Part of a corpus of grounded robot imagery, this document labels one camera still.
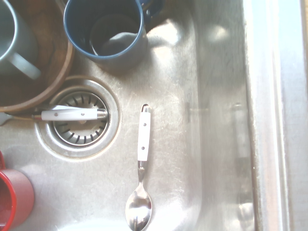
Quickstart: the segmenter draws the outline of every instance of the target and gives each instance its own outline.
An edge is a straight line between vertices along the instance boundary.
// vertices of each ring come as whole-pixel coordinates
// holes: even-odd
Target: red mug
[[[30,181],[21,172],[6,169],[0,152],[0,231],[23,223],[31,213],[33,203]]]

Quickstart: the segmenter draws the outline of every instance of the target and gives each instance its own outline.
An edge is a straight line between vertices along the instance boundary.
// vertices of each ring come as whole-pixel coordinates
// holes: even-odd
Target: bowl
[[[41,76],[33,81],[23,73],[0,76],[0,112],[20,112],[52,96],[69,74],[74,48],[63,27],[61,0],[11,0],[11,5],[36,36]]]

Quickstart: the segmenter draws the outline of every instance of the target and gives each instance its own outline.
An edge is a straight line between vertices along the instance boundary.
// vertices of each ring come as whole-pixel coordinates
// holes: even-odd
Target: spoon bowl
[[[126,221],[134,231],[141,231],[152,215],[152,201],[142,184],[130,195],[126,203]]]

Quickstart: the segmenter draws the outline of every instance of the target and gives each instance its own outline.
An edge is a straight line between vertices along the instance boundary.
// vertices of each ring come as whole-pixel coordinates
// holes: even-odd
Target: drain strainer
[[[70,76],[50,99],[54,105],[104,109],[108,119],[37,123],[36,135],[50,153],[69,161],[91,159],[112,144],[120,124],[120,110],[112,91],[94,77]]]
[[[95,94],[77,91],[66,95],[59,105],[107,110],[103,101]],[[82,121],[55,121],[56,134],[66,143],[74,146],[86,146],[96,142],[108,128],[108,118]]]

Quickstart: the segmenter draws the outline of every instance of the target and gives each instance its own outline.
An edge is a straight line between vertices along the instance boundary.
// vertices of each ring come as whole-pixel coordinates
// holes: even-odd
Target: mug
[[[6,169],[0,152],[0,231],[7,231],[23,223],[34,203],[33,188],[19,171]]]
[[[38,56],[34,34],[7,0],[0,0],[0,75],[19,71],[35,80],[40,76],[32,63]]]
[[[147,51],[144,28],[147,20],[162,8],[164,0],[70,0],[64,12],[64,29],[74,47],[102,69],[122,73],[139,63]],[[120,33],[127,35],[123,44],[103,53],[102,44]],[[98,47],[102,53],[95,52]]]

